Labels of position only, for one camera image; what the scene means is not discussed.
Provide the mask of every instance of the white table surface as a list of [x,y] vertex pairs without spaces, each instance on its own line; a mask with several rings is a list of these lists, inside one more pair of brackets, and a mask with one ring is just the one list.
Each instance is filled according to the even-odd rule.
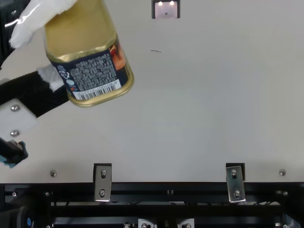
[[[113,181],[225,181],[226,162],[244,162],[246,181],[304,181],[303,0],[182,0],[169,20],[150,0],[107,4],[134,87],[39,117],[1,183],[92,182],[94,163],[112,163]],[[48,63],[38,33],[0,78]]]

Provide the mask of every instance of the metal bracket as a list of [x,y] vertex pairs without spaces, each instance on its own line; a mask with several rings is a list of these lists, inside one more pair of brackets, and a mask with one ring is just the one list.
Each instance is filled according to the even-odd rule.
[[112,164],[94,164],[94,200],[109,202],[111,197]]
[[189,218],[186,220],[183,220],[177,224],[177,228],[195,228],[194,227],[194,219]]
[[149,221],[147,219],[139,218],[138,219],[138,228],[157,228],[156,222]]
[[241,166],[226,168],[229,201],[231,203],[246,201]]

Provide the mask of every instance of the can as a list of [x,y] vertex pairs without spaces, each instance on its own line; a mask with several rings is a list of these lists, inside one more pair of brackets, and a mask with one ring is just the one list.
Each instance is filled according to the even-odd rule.
[[47,57],[72,103],[91,107],[132,88],[133,72],[104,0],[78,0],[44,29]]

